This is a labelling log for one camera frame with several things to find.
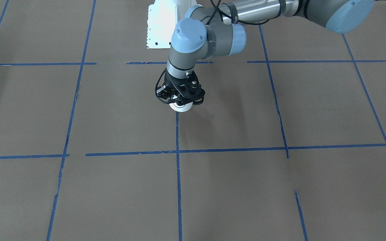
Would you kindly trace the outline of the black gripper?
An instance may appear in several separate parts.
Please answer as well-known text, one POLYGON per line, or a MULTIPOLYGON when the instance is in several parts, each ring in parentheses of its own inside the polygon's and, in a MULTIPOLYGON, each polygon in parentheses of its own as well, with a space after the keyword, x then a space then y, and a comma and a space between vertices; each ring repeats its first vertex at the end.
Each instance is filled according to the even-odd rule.
POLYGON ((164 84, 172 89, 172 103, 185 105, 193 102, 193 105, 201 105, 204 101, 205 90, 202 89, 195 71, 186 75, 186 78, 175 78, 165 73, 164 84))

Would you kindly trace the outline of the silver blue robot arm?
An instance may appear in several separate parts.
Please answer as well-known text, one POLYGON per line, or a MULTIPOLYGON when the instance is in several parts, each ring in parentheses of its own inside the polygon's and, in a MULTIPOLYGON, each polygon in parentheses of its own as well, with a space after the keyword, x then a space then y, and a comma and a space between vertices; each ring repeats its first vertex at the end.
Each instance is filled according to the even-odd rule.
POLYGON ((301 17, 325 29, 345 34, 369 15, 373 0, 238 0, 190 7, 176 24, 170 54, 155 85, 155 96, 179 112, 201 105, 202 89, 194 67, 200 59, 230 56, 244 50, 246 25, 263 25, 279 17, 301 17))

